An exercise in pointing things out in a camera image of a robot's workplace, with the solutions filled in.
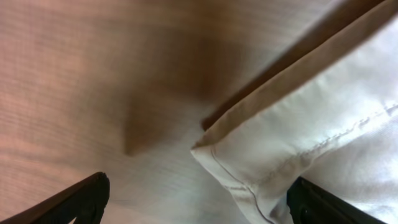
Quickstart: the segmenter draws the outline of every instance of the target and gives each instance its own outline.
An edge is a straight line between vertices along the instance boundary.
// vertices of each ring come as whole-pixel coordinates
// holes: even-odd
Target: table surface
[[[0,220],[103,171],[103,223],[247,223],[200,123],[341,1],[0,1]]]

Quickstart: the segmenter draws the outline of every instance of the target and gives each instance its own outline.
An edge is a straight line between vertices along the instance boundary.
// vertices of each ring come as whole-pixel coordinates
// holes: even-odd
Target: white fabric
[[[285,193],[294,180],[397,114],[397,5],[384,1],[265,83],[192,150],[251,223],[292,223]]]
[[[322,156],[302,176],[386,223],[398,223],[398,118]]]

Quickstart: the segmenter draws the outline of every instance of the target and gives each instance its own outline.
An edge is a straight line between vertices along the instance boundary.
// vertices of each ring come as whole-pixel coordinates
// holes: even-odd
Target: stitching
[[[351,128],[346,129],[345,131],[343,131],[343,132],[341,132],[341,133],[338,133],[338,134],[336,134],[336,135],[334,135],[334,136],[332,136],[332,137],[326,138],[323,142],[314,145],[314,146],[312,147],[312,149],[310,149],[310,150],[308,150],[308,151],[301,152],[301,153],[299,153],[299,154],[297,154],[297,155],[295,155],[295,156],[292,156],[292,157],[286,159],[285,162],[283,162],[283,163],[281,163],[279,166],[277,166],[276,169],[270,171],[264,178],[261,178],[261,179],[255,181],[255,183],[257,183],[257,184],[258,184],[258,183],[264,183],[264,182],[268,182],[268,181],[272,180],[272,179],[277,175],[277,173],[278,173],[281,169],[283,169],[287,164],[289,164],[292,160],[294,160],[294,159],[296,159],[296,158],[301,158],[301,157],[304,157],[304,156],[308,156],[308,155],[314,154],[314,153],[316,153],[316,152],[320,152],[329,142],[335,141],[335,140],[339,139],[340,137],[345,136],[345,135],[351,133],[351,132],[354,131],[357,127],[360,127],[360,126],[362,126],[363,124],[366,124],[366,123],[369,122],[371,119],[373,119],[373,118],[375,118],[375,117],[377,117],[377,116],[379,116],[379,115],[382,115],[382,114],[384,114],[384,113],[387,113],[388,115],[391,115],[391,112],[394,111],[394,110],[397,109],[397,108],[398,108],[398,104],[397,104],[397,103],[394,103],[394,104],[392,104],[391,106],[385,106],[385,107],[383,108],[382,111],[377,111],[377,112],[371,113],[371,114],[370,114],[369,116],[367,116],[366,118],[363,118],[363,119],[360,119],[360,120],[354,122],[354,123],[351,125]],[[225,172],[227,172],[234,180],[236,180],[237,182],[239,182],[240,184],[242,184],[242,185],[245,187],[245,189],[248,190],[248,191],[252,194],[252,196],[253,196],[253,198],[254,198],[254,201],[255,201],[255,206],[256,206],[256,208],[257,208],[257,211],[261,214],[261,216],[263,217],[263,219],[264,219],[265,221],[267,221],[268,223],[274,224],[272,221],[268,220],[268,219],[265,217],[264,214],[262,214],[262,212],[261,212],[261,210],[260,210],[260,208],[259,208],[259,206],[258,206],[258,202],[257,202],[256,195],[255,195],[254,192],[249,188],[249,186],[247,186],[244,182],[242,182],[242,181],[238,180],[237,178],[235,178],[235,177],[232,175],[232,173],[230,173],[230,172],[218,161],[218,159],[216,158],[216,147],[214,147],[214,144],[211,145],[211,155],[213,156],[213,159],[218,163],[218,165],[220,165],[220,167],[223,168],[223,169],[225,170]]]
[[[255,183],[264,183],[264,182],[268,182],[268,181],[272,180],[277,175],[277,173],[281,169],[283,169],[286,165],[290,164],[290,162],[292,160],[297,159],[297,158],[302,158],[302,157],[308,156],[310,154],[316,154],[316,153],[320,152],[330,142],[336,141],[337,139],[353,132],[357,127],[360,127],[360,126],[368,123],[371,119],[373,119],[379,115],[382,115],[384,113],[389,113],[390,110],[394,110],[396,108],[398,108],[397,103],[391,105],[390,107],[385,106],[382,111],[374,112],[371,115],[367,116],[366,118],[363,118],[363,119],[360,119],[359,121],[354,122],[351,125],[351,128],[346,129],[342,133],[338,133],[332,137],[325,139],[323,142],[314,145],[310,150],[298,153],[297,155],[291,156],[290,158],[286,159],[283,163],[281,163],[279,166],[277,166],[274,170],[270,171],[265,177],[255,181],[254,184]]]
[[[268,222],[268,223],[270,223],[270,224],[274,224],[273,221],[269,220],[264,214],[262,214],[262,212],[261,212],[261,210],[260,210],[260,208],[259,208],[259,206],[258,206],[257,198],[256,198],[256,195],[254,194],[254,192],[253,192],[244,182],[242,182],[242,181],[238,180],[236,177],[234,177],[234,176],[233,176],[233,175],[232,175],[232,174],[231,174],[219,161],[218,161],[218,159],[216,158],[216,155],[215,155],[215,151],[216,151],[216,148],[214,147],[214,145],[211,145],[211,150],[210,150],[210,152],[211,152],[211,155],[213,156],[213,159],[218,163],[218,165],[220,165],[221,168],[223,168],[223,169],[225,170],[225,172],[227,172],[227,174],[229,174],[234,180],[236,180],[237,182],[239,182],[240,184],[242,184],[242,185],[244,186],[244,188],[250,192],[250,194],[251,194],[252,197],[254,198],[254,203],[255,203],[255,206],[256,206],[256,208],[257,208],[257,211],[260,213],[261,217],[262,217],[266,222]]]

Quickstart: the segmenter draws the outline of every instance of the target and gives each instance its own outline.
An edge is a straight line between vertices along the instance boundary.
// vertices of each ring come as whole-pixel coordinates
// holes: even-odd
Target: brown surface
[[[103,171],[103,223],[247,222],[200,121],[341,1],[0,1],[0,219]]]

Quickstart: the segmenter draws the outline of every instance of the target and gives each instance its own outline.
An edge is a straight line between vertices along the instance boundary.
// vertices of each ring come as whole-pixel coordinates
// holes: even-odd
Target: black object
[[[342,199],[299,177],[287,191],[295,224],[382,224]]]
[[[99,224],[109,199],[109,179],[97,172],[0,224]]]

